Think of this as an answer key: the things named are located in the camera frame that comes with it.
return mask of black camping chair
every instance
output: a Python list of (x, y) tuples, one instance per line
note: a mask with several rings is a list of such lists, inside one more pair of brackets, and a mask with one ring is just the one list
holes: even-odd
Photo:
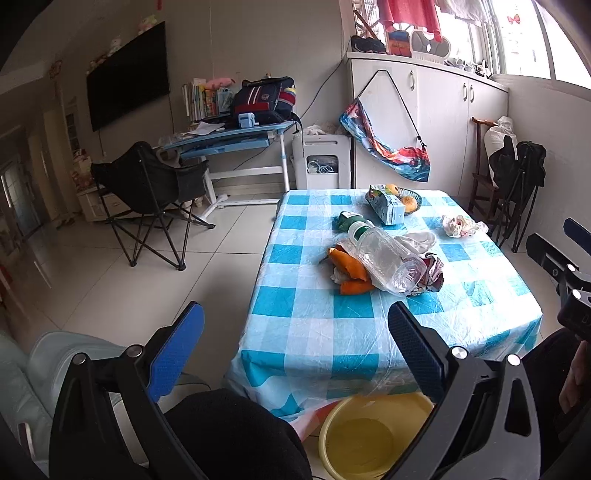
[[(173, 267), (181, 271), (187, 268), (184, 258), (191, 224), (194, 223), (207, 228), (215, 227), (212, 223), (207, 223), (193, 214), (195, 199), (205, 194), (203, 175), (206, 170), (207, 161), (181, 168), (165, 165), (158, 160), (152, 147), (146, 142), (134, 143), (127, 152), (112, 163), (92, 164), (90, 171), (95, 179), (100, 201), (107, 215), (107, 221), (113, 227), (115, 236), (132, 267), (137, 265), (139, 254), (143, 247), (146, 247)], [(112, 215), (104, 198), (108, 193), (117, 195), (129, 206), (129, 210)], [(185, 202), (191, 202), (189, 210), (183, 207)], [(169, 205), (176, 206), (178, 210), (165, 210)], [(121, 224), (121, 217), (132, 212), (141, 215), (136, 235)], [(152, 221), (148, 225), (144, 224), (144, 217), (146, 216), (152, 217)], [(168, 223), (164, 221), (164, 217), (170, 219)], [(174, 219), (187, 222), (183, 252), (180, 256), (168, 232)], [(160, 223), (160, 226), (156, 226), (156, 228), (161, 228), (164, 231), (177, 260), (176, 263), (147, 244), (156, 220)], [(147, 226), (148, 230), (141, 237), (143, 226)], [(131, 256), (121, 241), (118, 229), (135, 240), (134, 252)]]

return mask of colorful bag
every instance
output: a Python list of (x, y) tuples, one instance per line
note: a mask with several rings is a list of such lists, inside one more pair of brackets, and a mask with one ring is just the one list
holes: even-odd
[[(402, 100), (402, 104), (407, 111), (408, 117), (410, 118), (410, 121), (413, 123), (413, 127), (417, 132), (417, 139), (421, 144), (421, 148), (404, 147), (395, 149), (376, 137), (374, 129), (371, 125), (371, 121), (369, 120), (369, 117), (365, 112), (359, 97), (372, 82), (378, 72), (387, 73), (390, 80), (392, 80), (392, 84), (394, 85), (394, 88), (396, 88), (396, 91)], [(404, 99), (402, 98), (402, 95), (400, 94), (394, 79), (387, 70), (377, 70), (374, 73), (367, 85), (365, 85), (363, 90), (361, 90), (361, 93), (355, 100), (353, 100), (353, 103), (347, 107), (345, 113), (340, 116), (339, 121), (343, 127), (345, 127), (349, 133), (351, 133), (351, 135), (353, 135), (353, 137), (369, 151), (369, 153), (371, 153), (379, 161), (385, 163), (388, 167), (393, 168), (399, 175), (402, 175), (404, 178), (413, 181), (429, 180), (431, 163), (427, 154), (427, 146), (425, 143), (423, 143), (421, 135), (418, 133), (417, 126), (415, 125), (414, 120), (408, 111), (406, 103), (404, 103)]]

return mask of blue desk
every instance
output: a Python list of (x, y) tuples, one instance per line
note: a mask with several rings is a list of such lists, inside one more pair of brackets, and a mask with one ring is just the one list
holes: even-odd
[(217, 153), (235, 152), (250, 150), (252, 148), (268, 147), (273, 141), (279, 139), (281, 144), (281, 164), (273, 167), (243, 168), (241, 170), (220, 171), (211, 173), (209, 169), (205, 172), (204, 180), (207, 188), (207, 195), (211, 206), (202, 214), (205, 220), (216, 207), (230, 205), (260, 205), (265, 203), (277, 203), (277, 199), (264, 200), (228, 200), (225, 194), (217, 196), (212, 180), (229, 179), (234, 177), (246, 177), (252, 175), (270, 175), (274, 173), (283, 174), (285, 191), (290, 191), (289, 178), (287, 176), (287, 156), (285, 154), (286, 130), (293, 127), (294, 121), (287, 121), (280, 124), (257, 125), (251, 128), (238, 128), (213, 132), (209, 135), (199, 135), (163, 147), (163, 150), (176, 150), (182, 161), (193, 158), (204, 161), (208, 155)]

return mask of wall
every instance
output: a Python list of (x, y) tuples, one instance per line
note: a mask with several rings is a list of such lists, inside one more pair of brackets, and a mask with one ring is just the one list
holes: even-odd
[(538, 193), (526, 235), (539, 233), (582, 270), (591, 272), (591, 257), (565, 236), (562, 227), (572, 217), (591, 229), (591, 90), (532, 77), (495, 79), (509, 87), (509, 116), (517, 138), (547, 150), (544, 188)]
[[(187, 117), (181, 85), (194, 77), (229, 76), (240, 84), (243, 79), (260, 79), (267, 72), (273, 76), (292, 76), (297, 86), (296, 112), (301, 115), (346, 48), (345, 20), (339, 3), (339, 0), (174, 0), (164, 1), (162, 11), (155, 12), (154, 0), (137, 0), (114, 11), (63, 57), (60, 75), (63, 100), (68, 104), (72, 98), (77, 99), (81, 145), (94, 161), (103, 158), (99, 136), (90, 127), (85, 76), (88, 64), (117, 35), (121, 35), (124, 44), (131, 40), (145, 16), (156, 13), (159, 21), (166, 21), (171, 104), (168, 98), (155, 100), (102, 129), (104, 161), (114, 160), (138, 140), (157, 144), (159, 137), (172, 133), (173, 124), (176, 131), (185, 128)], [(305, 116), (304, 125), (336, 122), (347, 97), (343, 64), (324, 86)], [(256, 153), (253, 150), (218, 155), (210, 168), (230, 170)], [(278, 145), (273, 145), (244, 167), (276, 164), (277, 158)], [(221, 180), (219, 185), (259, 181), (280, 182), (280, 176)]]

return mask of hand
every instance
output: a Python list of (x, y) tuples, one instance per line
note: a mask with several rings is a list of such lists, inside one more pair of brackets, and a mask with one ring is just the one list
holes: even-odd
[(587, 364), (587, 342), (583, 340), (570, 364), (569, 374), (558, 396), (558, 403), (564, 413), (568, 413), (581, 398), (581, 385), (587, 381), (590, 368)]

